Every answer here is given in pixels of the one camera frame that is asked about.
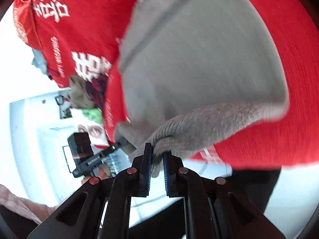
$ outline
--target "metal rivet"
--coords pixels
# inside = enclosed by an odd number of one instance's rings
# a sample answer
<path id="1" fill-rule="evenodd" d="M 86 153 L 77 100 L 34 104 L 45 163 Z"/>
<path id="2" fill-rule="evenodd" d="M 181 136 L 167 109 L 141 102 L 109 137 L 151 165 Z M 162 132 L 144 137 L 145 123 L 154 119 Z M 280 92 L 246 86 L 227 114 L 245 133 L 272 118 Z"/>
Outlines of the metal rivet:
<path id="1" fill-rule="evenodd" d="M 219 185 L 224 185 L 226 183 L 226 180 L 223 177 L 216 178 L 216 183 Z"/>
<path id="2" fill-rule="evenodd" d="M 134 167 L 131 167 L 131 168 L 128 168 L 127 169 L 127 173 L 128 174 L 134 174 L 134 173 L 136 173 L 138 170 L 136 170 L 136 168 L 134 168 Z"/>
<path id="3" fill-rule="evenodd" d="M 98 177 L 92 177 L 90 179 L 90 184 L 95 185 L 99 183 L 99 178 Z"/>
<path id="4" fill-rule="evenodd" d="M 188 173 L 188 169 L 187 169 L 187 168 L 185 168 L 185 167 L 181 167 L 181 168 L 179 168 L 179 169 L 178 169 L 178 171 L 179 171 L 180 173 L 182 173 L 182 174 L 186 174 L 186 173 Z"/>

